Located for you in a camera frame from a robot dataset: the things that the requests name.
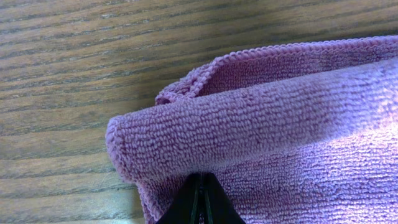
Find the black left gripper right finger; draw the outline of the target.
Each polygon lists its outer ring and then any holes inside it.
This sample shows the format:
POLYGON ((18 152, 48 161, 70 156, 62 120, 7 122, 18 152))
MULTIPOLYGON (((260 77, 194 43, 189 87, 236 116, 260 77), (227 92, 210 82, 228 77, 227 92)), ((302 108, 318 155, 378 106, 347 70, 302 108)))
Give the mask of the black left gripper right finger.
POLYGON ((203 176, 203 205, 206 224, 246 224, 212 173, 203 176))

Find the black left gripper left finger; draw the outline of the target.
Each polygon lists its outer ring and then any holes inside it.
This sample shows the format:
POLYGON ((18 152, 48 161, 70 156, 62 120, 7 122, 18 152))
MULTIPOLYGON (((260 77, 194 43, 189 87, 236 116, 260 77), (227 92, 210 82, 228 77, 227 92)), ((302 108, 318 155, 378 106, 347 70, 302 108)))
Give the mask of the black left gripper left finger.
POLYGON ((156 224, 197 224, 200 219, 200 174, 191 174, 178 190, 169 209, 156 224))

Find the large purple cloth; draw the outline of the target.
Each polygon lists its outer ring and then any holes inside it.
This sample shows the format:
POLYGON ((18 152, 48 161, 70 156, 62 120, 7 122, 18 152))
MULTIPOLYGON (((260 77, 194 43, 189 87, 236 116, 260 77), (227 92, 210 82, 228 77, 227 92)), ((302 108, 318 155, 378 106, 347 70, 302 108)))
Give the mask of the large purple cloth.
POLYGON ((113 117, 106 147, 147 223, 191 174, 245 223, 397 222, 397 37, 232 52, 113 117))

